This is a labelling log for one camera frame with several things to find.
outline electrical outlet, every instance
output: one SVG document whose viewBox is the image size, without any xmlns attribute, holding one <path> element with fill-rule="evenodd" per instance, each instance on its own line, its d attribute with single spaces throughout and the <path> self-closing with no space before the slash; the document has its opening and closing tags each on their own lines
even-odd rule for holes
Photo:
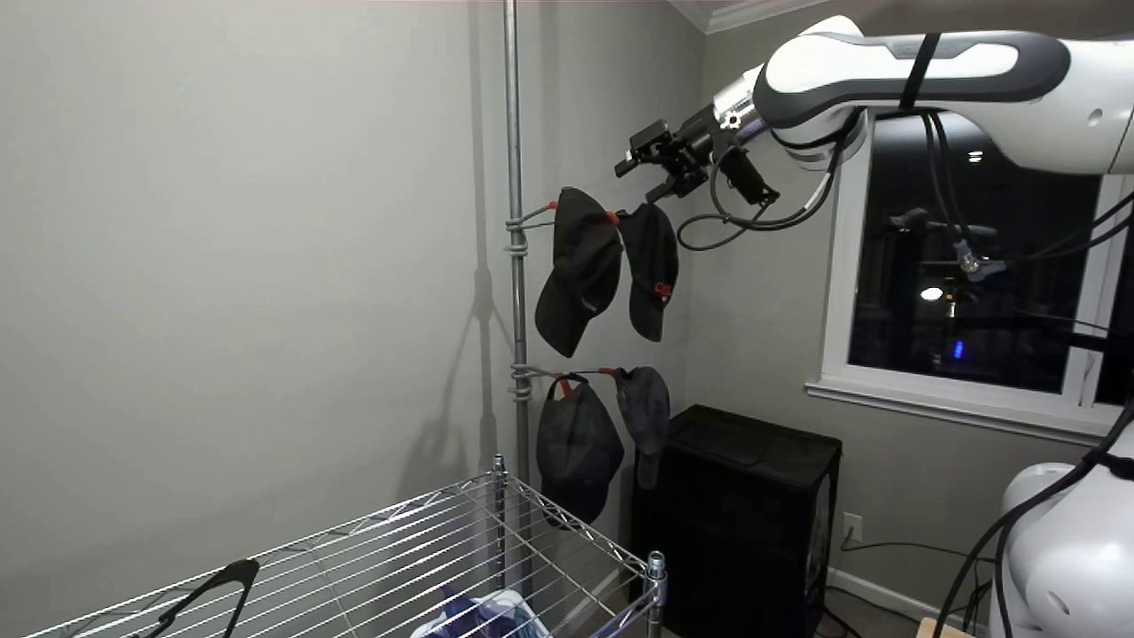
<svg viewBox="0 0 1134 638">
<path fill-rule="evenodd" d="M 866 516 L 856 512 L 842 512 L 842 544 L 861 544 Z"/>
</svg>

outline window frame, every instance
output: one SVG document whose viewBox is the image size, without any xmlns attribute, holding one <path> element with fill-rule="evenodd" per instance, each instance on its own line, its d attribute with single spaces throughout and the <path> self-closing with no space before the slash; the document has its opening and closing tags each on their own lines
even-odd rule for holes
<svg viewBox="0 0 1134 638">
<path fill-rule="evenodd" d="M 1095 403 L 1103 350 L 1069 349 L 1064 394 L 868 369 L 851 362 L 855 291 L 874 145 L 873 116 L 866 122 L 861 136 L 866 140 L 856 142 L 855 155 L 847 155 L 847 164 L 836 175 L 822 362 L 820 378 L 807 384 L 807 394 L 966 427 L 1057 431 L 1072 440 L 1103 435 L 1121 414 L 1117 403 Z M 1127 194 L 1129 187 L 1134 176 L 1127 175 L 1103 176 L 1095 216 L 1121 201 L 1121 194 Z M 1114 319 L 1124 247 L 1127 232 L 1088 252 L 1085 284 L 1078 299 L 1078 321 L 1098 321 L 1098 329 L 1078 326 L 1078 333 L 1107 337 L 1103 326 L 1110 326 Z"/>
</svg>

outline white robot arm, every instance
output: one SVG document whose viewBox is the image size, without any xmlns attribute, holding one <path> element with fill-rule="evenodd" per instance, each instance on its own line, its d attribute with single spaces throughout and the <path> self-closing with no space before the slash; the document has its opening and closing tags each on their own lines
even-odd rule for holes
<svg viewBox="0 0 1134 638">
<path fill-rule="evenodd" d="M 675 130 L 636 130 L 615 175 L 660 164 L 667 182 L 649 200 L 682 200 L 718 169 L 749 201 L 772 201 L 776 193 L 740 151 L 757 136 L 832 182 L 866 116 L 913 110 L 964 115 L 1029 169 L 1134 175 L 1134 44 L 1038 31 L 861 37 L 855 21 L 828 18 L 744 72 Z M 1038 463 L 1007 490 L 1012 514 L 1079 472 L 1007 523 L 999 593 L 1011 627 L 993 605 L 997 638 L 1134 633 L 1134 429 L 1107 446 L 1103 463 Z"/>
</svg>

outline ceiling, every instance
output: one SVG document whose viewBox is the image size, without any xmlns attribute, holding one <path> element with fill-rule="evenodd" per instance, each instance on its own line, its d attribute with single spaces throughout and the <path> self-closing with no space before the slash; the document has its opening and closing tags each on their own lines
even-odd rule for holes
<svg viewBox="0 0 1134 638">
<path fill-rule="evenodd" d="M 695 27 L 731 31 L 772 14 L 816 6 L 822 0 L 671 0 Z"/>
</svg>

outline wire rack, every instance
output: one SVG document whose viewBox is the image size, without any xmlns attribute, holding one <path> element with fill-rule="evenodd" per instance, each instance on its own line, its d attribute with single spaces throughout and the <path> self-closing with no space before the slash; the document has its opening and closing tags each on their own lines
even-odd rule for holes
<svg viewBox="0 0 1134 638">
<path fill-rule="evenodd" d="M 662 555 L 626 552 L 504 467 L 399 499 L 256 555 L 257 577 L 232 633 L 425 638 L 498 633 L 452 599 L 522 601 L 508 638 L 660 633 Z M 86 614 L 35 638 L 147 633 L 201 577 Z M 163 638 L 223 633 L 237 590 L 189 605 Z"/>
</svg>

